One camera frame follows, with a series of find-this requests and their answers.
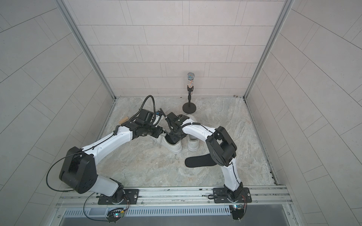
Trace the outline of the white sneaker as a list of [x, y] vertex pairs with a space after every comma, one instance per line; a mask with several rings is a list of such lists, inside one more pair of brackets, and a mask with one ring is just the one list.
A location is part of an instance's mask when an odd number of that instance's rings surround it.
[[175, 144], [171, 144], [171, 143], [169, 143], [169, 142], [167, 141], [166, 136], [167, 136], [166, 133], [162, 133], [161, 135], [159, 135], [158, 138], [151, 137], [151, 139], [152, 139], [155, 143], [157, 143], [157, 144], [165, 147], [167, 150], [169, 150], [170, 152], [172, 152], [172, 153], [174, 153], [174, 154], [180, 153], [180, 152], [182, 151], [182, 149], [183, 149], [183, 148], [182, 148], [181, 141], [178, 141], [178, 142], [175, 143]]
[[188, 145], [189, 151], [195, 152], [199, 149], [199, 139], [188, 134], [187, 135], [187, 145]]

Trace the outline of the black insole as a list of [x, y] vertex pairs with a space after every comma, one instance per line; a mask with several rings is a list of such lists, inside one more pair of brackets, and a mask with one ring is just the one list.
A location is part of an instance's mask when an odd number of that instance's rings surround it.
[[215, 166], [217, 163], [212, 159], [210, 154], [206, 154], [186, 158], [185, 165], [188, 168], [198, 168]]

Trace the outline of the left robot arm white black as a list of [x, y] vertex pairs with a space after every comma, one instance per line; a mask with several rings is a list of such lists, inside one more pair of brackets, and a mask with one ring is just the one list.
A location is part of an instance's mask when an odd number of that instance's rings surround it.
[[137, 116], [117, 125], [114, 131], [104, 138], [83, 148], [73, 147], [61, 159], [63, 165], [59, 179], [70, 187], [70, 191], [79, 194], [94, 192], [111, 198], [113, 203], [124, 199], [123, 185], [114, 180], [98, 175], [96, 166], [117, 148], [138, 137], [158, 138], [162, 127], [158, 126], [163, 111], [151, 112], [142, 109]]

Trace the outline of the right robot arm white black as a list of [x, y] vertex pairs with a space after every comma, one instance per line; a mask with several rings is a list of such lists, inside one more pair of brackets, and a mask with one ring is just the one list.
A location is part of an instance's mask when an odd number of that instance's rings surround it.
[[187, 135], [205, 142], [209, 153], [185, 159], [188, 168], [198, 168], [219, 165], [224, 176], [224, 187], [229, 201], [237, 202], [243, 193], [243, 184], [238, 176], [236, 167], [237, 146], [227, 130], [220, 126], [211, 128], [195, 122], [186, 115], [176, 116], [170, 113], [165, 117], [170, 128], [166, 141], [177, 143]]

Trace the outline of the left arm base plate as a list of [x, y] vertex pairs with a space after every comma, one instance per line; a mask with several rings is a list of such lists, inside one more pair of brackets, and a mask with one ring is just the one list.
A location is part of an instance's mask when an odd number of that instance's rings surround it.
[[138, 189], [120, 189], [117, 190], [112, 196], [101, 194], [97, 196], [98, 205], [126, 205], [136, 204], [139, 196]]

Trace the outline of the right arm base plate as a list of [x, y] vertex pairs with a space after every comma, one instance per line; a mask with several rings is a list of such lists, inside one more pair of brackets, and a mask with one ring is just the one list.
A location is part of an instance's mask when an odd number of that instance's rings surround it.
[[231, 201], [228, 198], [227, 188], [225, 187], [213, 188], [213, 199], [215, 203], [244, 203], [245, 198], [247, 200], [247, 203], [252, 202], [250, 190], [248, 187], [242, 188], [241, 194], [239, 195], [237, 201]]

